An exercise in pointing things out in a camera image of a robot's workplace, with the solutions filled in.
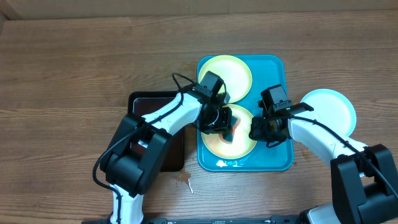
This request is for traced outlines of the teal orange sponge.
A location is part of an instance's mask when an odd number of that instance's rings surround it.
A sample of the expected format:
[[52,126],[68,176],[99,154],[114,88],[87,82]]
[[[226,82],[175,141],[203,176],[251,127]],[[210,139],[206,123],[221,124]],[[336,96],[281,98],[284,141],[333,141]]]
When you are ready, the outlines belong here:
[[240,118],[237,118],[235,116],[232,116],[231,118],[231,129],[227,133],[222,133],[219,134],[220,140],[226,144],[232,144],[233,143],[233,138],[234,138],[234,133],[236,128],[240,124]]

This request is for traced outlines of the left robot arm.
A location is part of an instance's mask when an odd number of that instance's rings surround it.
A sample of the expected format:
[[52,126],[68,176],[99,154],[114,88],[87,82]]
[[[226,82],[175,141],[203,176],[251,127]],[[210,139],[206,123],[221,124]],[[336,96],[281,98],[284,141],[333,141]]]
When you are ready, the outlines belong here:
[[231,131],[232,112],[226,107],[229,94],[219,90],[217,86],[190,84],[153,113],[125,115],[93,168],[93,172],[103,171],[106,181],[100,182],[97,176],[93,180],[113,193],[111,223],[143,221],[144,194],[160,172],[173,136],[182,128],[198,122],[198,129],[205,134]]

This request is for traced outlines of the light blue plate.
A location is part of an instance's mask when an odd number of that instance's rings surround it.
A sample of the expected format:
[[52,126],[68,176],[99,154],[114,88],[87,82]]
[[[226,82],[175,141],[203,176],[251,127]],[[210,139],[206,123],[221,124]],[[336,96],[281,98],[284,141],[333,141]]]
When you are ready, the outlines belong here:
[[307,93],[300,101],[314,109],[314,118],[340,134],[350,136],[357,122],[353,104],[340,92],[317,89]]

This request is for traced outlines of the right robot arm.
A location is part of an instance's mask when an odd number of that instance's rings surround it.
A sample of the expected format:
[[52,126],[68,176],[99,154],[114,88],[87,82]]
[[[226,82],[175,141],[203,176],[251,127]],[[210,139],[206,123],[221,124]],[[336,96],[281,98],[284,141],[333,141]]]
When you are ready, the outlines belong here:
[[306,103],[260,103],[249,137],[268,148],[293,139],[330,166],[332,201],[300,214],[298,223],[384,223],[397,218],[397,169],[382,144],[367,146],[321,122]]

